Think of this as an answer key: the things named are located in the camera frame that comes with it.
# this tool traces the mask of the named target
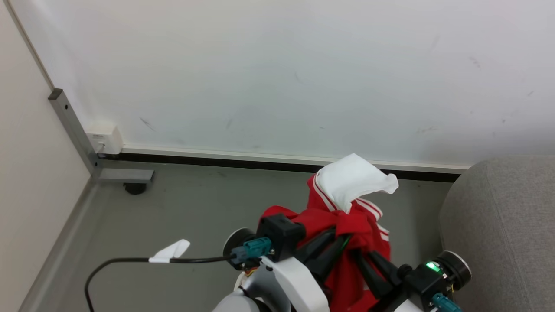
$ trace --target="green light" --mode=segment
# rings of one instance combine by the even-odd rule
[[[427,266],[428,268],[430,268],[430,269],[432,269],[432,270],[438,272],[438,273],[441,273],[441,269],[440,269],[437,265],[435,265],[434,263],[432,263],[432,262],[426,263],[426,266]]]

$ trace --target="white electrical box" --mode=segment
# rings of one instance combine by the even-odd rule
[[[95,124],[87,130],[94,151],[101,154],[119,154],[123,148],[118,128],[110,124]]]

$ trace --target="metal bracket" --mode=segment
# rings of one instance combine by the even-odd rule
[[[154,170],[114,169],[104,167],[104,160],[100,159],[94,151],[75,111],[69,103],[68,98],[65,96],[64,90],[54,88],[48,100],[93,179],[99,182],[152,183]]]

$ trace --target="red cloth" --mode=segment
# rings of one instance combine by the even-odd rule
[[[306,228],[307,242],[318,233],[335,226],[336,236],[352,234],[346,249],[361,248],[364,252],[377,250],[387,260],[390,259],[389,232],[377,224],[382,216],[381,210],[371,202],[356,199],[352,202],[350,214],[337,210],[335,204],[322,192],[314,176],[308,180],[310,188],[309,202],[306,210],[300,214],[291,210],[272,206],[262,217],[283,213],[294,222],[302,223]],[[355,262],[348,253],[343,252],[330,276],[326,286],[332,290],[331,312],[366,312],[377,300],[367,288]]]

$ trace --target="gray sofa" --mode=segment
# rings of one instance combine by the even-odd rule
[[[555,157],[474,165],[440,212],[443,248],[472,281],[455,294],[465,312],[555,311]]]

